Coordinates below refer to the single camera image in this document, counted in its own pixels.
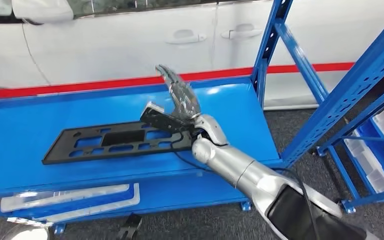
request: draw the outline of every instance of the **robotic arm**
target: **robotic arm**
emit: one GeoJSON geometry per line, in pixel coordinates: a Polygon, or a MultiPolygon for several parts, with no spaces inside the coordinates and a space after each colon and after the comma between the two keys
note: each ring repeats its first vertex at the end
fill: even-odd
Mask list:
{"type": "Polygon", "coordinates": [[[156,67],[174,101],[172,114],[148,103],[141,121],[172,133],[189,130],[193,156],[250,200],[282,240],[376,240],[373,234],[340,220],[333,201],[305,184],[264,166],[230,145],[221,126],[202,114],[198,100],[180,76],[168,67],[156,67]]]}

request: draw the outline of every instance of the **gray carpet floor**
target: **gray carpet floor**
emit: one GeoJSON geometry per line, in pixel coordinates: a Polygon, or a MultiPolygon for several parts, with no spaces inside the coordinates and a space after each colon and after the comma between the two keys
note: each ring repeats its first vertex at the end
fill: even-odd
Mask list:
{"type": "MultiPolygon", "coordinates": [[[[366,97],[353,108],[347,118],[355,116],[373,98],[366,97]]],[[[265,112],[267,122],[279,151],[291,141],[313,110],[265,112]]],[[[338,128],[335,125],[323,139],[326,140],[338,128]]],[[[343,149],[338,148],[345,167],[359,191],[364,194],[362,181],[358,178],[343,149]]],[[[302,180],[328,198],[349,199],[346,188],[330,156],[320,158],[306,153],[293,167],[302,180]]],[[[344,216],[345,221],[368,229],[384,240],[384,203],[360,206],[357,212],[344,216]]],[[[73,223],[66,227],[58,240],[114,240],[125,218],[110,218],[73,223]]],[[[0,218],[0,239],[13,223],[0,218]]],[[[277,239],[255,209],[241,211],[239,204],[224,204],[212,207],[191,208],[147,214],[143,216],[139,240],[274,240],[277,239]]]]}

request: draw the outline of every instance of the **car door handle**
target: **car door handle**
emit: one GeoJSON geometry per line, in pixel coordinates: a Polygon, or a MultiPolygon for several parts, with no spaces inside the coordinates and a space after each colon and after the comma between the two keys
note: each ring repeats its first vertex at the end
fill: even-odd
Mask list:
{"type": "Polygon", "coordinates": [[[205,41],[206,39],[207,35],[203,33],[195,33],[190,29],[181,29],[175,31],[165,42],[168,44],[192,44],[205,41]]]}
{"type": "Polygon", "coordinates": [[[251,23],[244,23],[237,25],[234,29],[222,32],[221,37],[224,39],[247,39],[262,33],[262,29],[254,28],[254,25],[251,23]]]}

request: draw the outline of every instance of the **red stripe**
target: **red stripe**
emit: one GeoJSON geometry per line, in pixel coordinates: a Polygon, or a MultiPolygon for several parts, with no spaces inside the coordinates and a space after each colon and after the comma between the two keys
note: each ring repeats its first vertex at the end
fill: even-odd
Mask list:
{"type": "MultiPolygon", "coordinates": [[[[339,62],[339,63],[318,63],[313,64],[317,72],[329,71],[348,71],[354,65],[354,62],[339,62]]],[[[219,79],[227,77],[247,76],[251,75],[252,67],[234,68],[216,71],[204,71],[195,73],[181,74],[185,81],[219,79]]],[[[269,66],[267,69],[268,74],[279,73],[299,73],[296,65],[275,65],[269,66]]],[[[88,91],[98,89],[111,89],[132,86],[154,85],[162,84],[163,79],[159,76],[138,77],[129,79],[114,79],[105,81],[93,81],[71,84],[60,84],[52,86],[35,86],[23,88],[8,88],[0,89],[0,98],[17,98],[27,97],[39,94],[53,94],[53,93],[66,93],[75,91],[88,91]]]]}

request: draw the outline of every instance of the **black cable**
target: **black cable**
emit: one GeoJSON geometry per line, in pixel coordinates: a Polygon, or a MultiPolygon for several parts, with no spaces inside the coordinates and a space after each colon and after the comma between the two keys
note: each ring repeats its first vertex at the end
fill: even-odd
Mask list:
{"type": "Polygon", "coordinates": [[[170,143],[170,147],[171,147],[171,149],[173,150],[173,153],[174,153],[180,160],[182,160],[183,162],[185,162],[185,163],[191,165],[192,167],[195,167],[195,168],[197,168],[197,169],[201,169],[201,170],[203,170],[203,171],[205,171],[205,172],[208,172],[208,173],[214,173],[212,170],[206,169],[206,168],[204,168],[204,167],[202,167],[202,166],[198,166],[198,165],[196,165],[195,163],[186,160],[184,157],[180,156],[180,155],[178,154],[177,151],[175,151],[175,148],[173,147],[173,144],[182,141],[183,138],[184,138],[183,133],[182,133],[182,132],[179,132],[179,133],[180,133],[180,138],[179,138],[178,140],[176,140],[176,141],[172,141],[172,142],[170,143]]]}
{"type": "Polygon", "coordinates": [[[291,169],[282,168],[282,167],[276,167],[276,168],[272,168],[272,169],[274,171],[278,171],[278,170],[286,171],[286,172],[292,174],[292,176],[296,179],[296,181],[298,181],[299,187],[302,189],[302,195],[304,196],[304,200],[305,200],[305,202],[306,202],[306,204],[308,206],[308,212],[310,214],[311,225],[312,225],[312,228],[313,228],[313,231],[314,231],[315,239],[316,240],[320,240],[319,232],[317,231],[316,220],[315,220],[314,215],[313,215],[312,204],[311,204],[311,202],[309,200],[309,196],[307,194],[307,190],[304,187],[304,183],[301,180],[301,178],[298,176],[298,173],[296,173],[295,171],[293,171],[291,169]]]}

